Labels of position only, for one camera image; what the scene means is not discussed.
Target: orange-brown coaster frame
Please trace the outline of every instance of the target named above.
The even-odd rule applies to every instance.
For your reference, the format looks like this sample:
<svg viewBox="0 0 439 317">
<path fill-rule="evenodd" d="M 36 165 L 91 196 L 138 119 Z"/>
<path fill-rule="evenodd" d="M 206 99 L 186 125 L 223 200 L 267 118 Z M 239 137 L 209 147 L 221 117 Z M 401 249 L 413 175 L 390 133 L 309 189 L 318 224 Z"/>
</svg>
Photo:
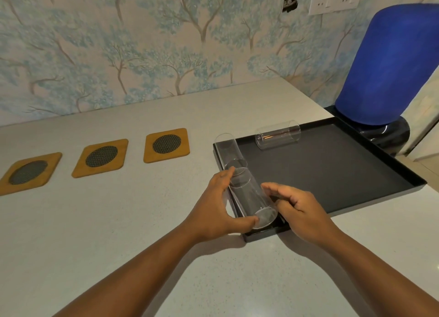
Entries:
<svg viewBox="0 0 439 317">
<path fill-rule="evenodd" d="M 115 146 L 117 148 L 116 157 L 109 163 L 100 167 L 88 167 L 85 163 L 87 157 L 93 151 L 104 146 Z M 128 139 L 113 140 L 111 142 L 88 145 L 84 148 L 75 169 L 72 172 L 74 178 L 105 173 L 107 171 L 118 170 L 123 167 L 125 162 L 126 149 L 128 148 Z"/>
<path fill-rule="evenodd" d="M 157 140 L 157 138 L 165 135 L 177 135 L 181 138 L 181 145 L 172 152 L 161 154 L 154 151 L 152 144 Z M 186 156 L 190 153 L 189 139 L 187 137 L 187 130 L 185 128 L 168 130 L 162 132 L 156 132 L 146 136 L 145 141 L 145 153 L 143 155 L 143 162 L 150 164 L 152 162 L 168 160 L 173 158 L 179 158 L 181 156 Z"/>
<path fill-rule="evenodd" d="M 43 156 L 36 156 L 34 158 L 17 161 L 8 169 L 5 175 L 3 175 L 3 177 L 0 179 L 0 196 L 8 195 L 9 193 L 29 190 L 33 188 L 39 188 L 45 185 L 49 181 L 53 172 L 55 171 L 55 168 L 58 165 L 58 162 L 61 159 L 61 157 L 62 157 L 62 153 L 57 152 L 57 153 L 45 154 Z M 38 161 L 38 160 L 44 160 L 47 162 L 46 169 L 40 175 L 30 180 L 29 182 L 23 184 L 14 185 L 9 183 L 9 178 L 11 177 L 12 174 L 14 174 L 14 172 L 17 169 L 23 167 L 26 164 L 29 164 L 30 162 Z"/>
</svg>

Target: glass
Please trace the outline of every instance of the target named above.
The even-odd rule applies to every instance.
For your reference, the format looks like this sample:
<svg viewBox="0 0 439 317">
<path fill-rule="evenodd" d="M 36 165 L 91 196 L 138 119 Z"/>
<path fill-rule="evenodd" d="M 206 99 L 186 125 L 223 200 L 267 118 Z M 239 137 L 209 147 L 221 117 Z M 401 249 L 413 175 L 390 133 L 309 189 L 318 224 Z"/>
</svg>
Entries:
<svg viewBox="0 0 439 317">
<path fill-rule="evenodd" d="M 235 137 L 232 134 L 225 133 L 219 135 L 215 139 L 215 147 L 217 148 L 219 160 L 224 169 L 235 167 L 233 175 L 241 174 L 247 168 L 247 161 L 242 156 L 236 143 Z"/>
<path fill-rule="evenodd" d="M 300 139 L 300 126 L 296 121 L 262 127 L 256 130 L 255 140 L 260 149 L 286 145 Z"/>
<path fill-rule="evenodd" d="M 243 168 L 234 175 L 229 187 L 241 213 L 245 217 L 256 215 L 259 218 L 254 229 L 264 228 L 276 219 L 277 210 L 273 201 L 265 194 L 248 168 Z"/>
</svg>

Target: human hand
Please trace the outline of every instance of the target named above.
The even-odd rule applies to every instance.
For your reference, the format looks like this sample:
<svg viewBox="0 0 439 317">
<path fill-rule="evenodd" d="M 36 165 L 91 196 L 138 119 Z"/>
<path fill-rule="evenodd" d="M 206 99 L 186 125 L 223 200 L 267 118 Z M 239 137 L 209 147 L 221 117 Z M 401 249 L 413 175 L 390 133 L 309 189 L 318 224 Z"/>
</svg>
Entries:
<svg viewBox="0 0 439 317">
<path fill-rule="evenodd" d="M 323 246 L 341 232 L 311 192 L 272 182 L 261 187 L 268 195 L 284 198 L 276 202 L 277 209 L 301 239 Z"/>
<path fill-rule="evenodd" d="M 222 193 L 227 189 L 234 167 L 216 173 L 182 225 L 197 242 L 213 240 L 230 233 L 247 233 L 258 223 L 257 216 L 233 218 L 227 214 Z"/>
</svg>

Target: person's left hand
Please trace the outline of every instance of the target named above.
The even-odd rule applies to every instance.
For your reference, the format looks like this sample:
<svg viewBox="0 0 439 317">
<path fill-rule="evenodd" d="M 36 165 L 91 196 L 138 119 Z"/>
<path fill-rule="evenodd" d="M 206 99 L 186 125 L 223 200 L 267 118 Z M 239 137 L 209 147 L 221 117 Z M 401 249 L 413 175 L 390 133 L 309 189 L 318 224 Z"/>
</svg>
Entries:
<svg viewBox="0 0 439 317">
<path fill-rule="evenodd" d="M 216 173 L 194 209 L 182 225 L 195 235 L 197 242 L 213 240 L 231 233 L 247 233 L 255 227 L 257 216 L 233 218 L 227 214 L 222 193 L 227 189 L 234 167 Z"/>
</svg>

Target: wooden coaster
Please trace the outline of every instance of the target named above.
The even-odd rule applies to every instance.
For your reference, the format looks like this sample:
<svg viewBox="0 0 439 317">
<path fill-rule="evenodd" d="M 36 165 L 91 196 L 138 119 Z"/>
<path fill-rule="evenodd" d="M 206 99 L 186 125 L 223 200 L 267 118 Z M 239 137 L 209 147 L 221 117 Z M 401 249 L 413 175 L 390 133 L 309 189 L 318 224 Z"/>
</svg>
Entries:
<svg viewBox="0 0 439 317">
<path fill-rule="evenodd" d="M 62 153 L 51 153 L 14 163 L 0 180 L 0 196 L 45 185 Z"/>
<path fill-rule="evenodd" d="M 84 148 L 72 176 L 79 178 L 121 169 L 127 148 L 128 139 L 87 146 Z"/>
<path fill-rule="evenodd" d="M 186 156 L 190 153 L 185 128 L 156 132 L 146 136 L 143 161 L 147 164 Z"/>
</svg>

